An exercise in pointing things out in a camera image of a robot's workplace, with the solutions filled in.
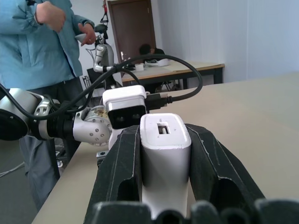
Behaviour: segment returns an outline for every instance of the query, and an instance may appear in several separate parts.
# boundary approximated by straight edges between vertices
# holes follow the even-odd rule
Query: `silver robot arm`
[[[101,64],[105,53],[108,53],[107,46],[104,44],[99,44],[96,47],[95,58],[93,61],[93,70],[95,72],[104,73],[113,68],[113,66],[103,66]]]
[[[21,89],[10,89],[12,97],[30,114],[41,117],[55,111],[44,96]],[[61,114],[48,120],[31,120],[7,96],[0,96],[0,140],[18,140],[25,135],[40,140],[61,138],[106,145],[111,125],[102,106],[85,108],[76,114]]]

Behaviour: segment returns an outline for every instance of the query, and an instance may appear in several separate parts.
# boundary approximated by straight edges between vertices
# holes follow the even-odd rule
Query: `dark hair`
[[[150,53],[150,49],[151,49],[151,46],[149,44],[143,44],[139,48],[139,53],[141,55],[147,55],[148,53]]]

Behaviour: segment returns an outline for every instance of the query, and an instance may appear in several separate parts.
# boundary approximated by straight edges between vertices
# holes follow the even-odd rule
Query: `gray floor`
[[[0,173],[22,162],[19,142],[0,141]],[[0,224],[30,224],[36,214],[24,168],[0,178]]]

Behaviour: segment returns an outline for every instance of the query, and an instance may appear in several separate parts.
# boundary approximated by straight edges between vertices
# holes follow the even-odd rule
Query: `door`
[[[156,47],[150,0],[108,1],[108,6],[119,62],[138,56],[142,44]]]

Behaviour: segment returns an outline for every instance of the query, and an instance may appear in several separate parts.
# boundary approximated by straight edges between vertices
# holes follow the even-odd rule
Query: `desk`
[[[178,96],[191,90],[176,91]],[[299,73],[204,86],[172,112],[206,127],[237,156],[267,198],[299,197]],[[34,224],[82,224],[97,174],[96,147],[82,144]]]
[[[219,63],[199,63],[189,62],[193,67],[200,71],[202,76],[213,75],[214,84],[223,83],[223,68],[224,64]],[[162,83],[182,79],[183,87],[187,89],[187,79],[195,77],[191,70],[183,65],[178,65],[177,62],[171,62],[171,66],[166,67],[146,67],[144,71],[133,71],[133,73],[142,81],[143,85]],[[134,79],[126,74],[122,77],[124,86],[129,86],[134,83]]]

